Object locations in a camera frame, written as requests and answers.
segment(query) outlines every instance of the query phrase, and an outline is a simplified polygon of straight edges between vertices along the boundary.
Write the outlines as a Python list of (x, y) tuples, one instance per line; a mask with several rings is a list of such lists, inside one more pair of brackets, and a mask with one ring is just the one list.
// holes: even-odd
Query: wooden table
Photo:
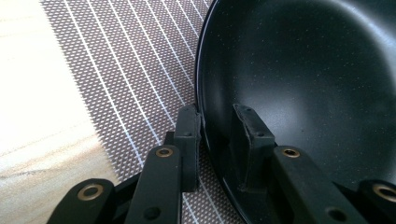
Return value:
[(78, 182), (118, 184), (40, 3), (0, 1), (0, 223), (45, 223)]

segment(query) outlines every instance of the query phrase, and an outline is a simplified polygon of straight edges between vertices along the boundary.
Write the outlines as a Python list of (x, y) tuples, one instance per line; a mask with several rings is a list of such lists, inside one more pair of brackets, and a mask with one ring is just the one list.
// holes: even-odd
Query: frying pan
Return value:
[(270, 219), (227, 177), (233, 104), (337, 185), (396, 184), (396, 1), (215, 0), (195, 73), (206, 147), (245, 221)]

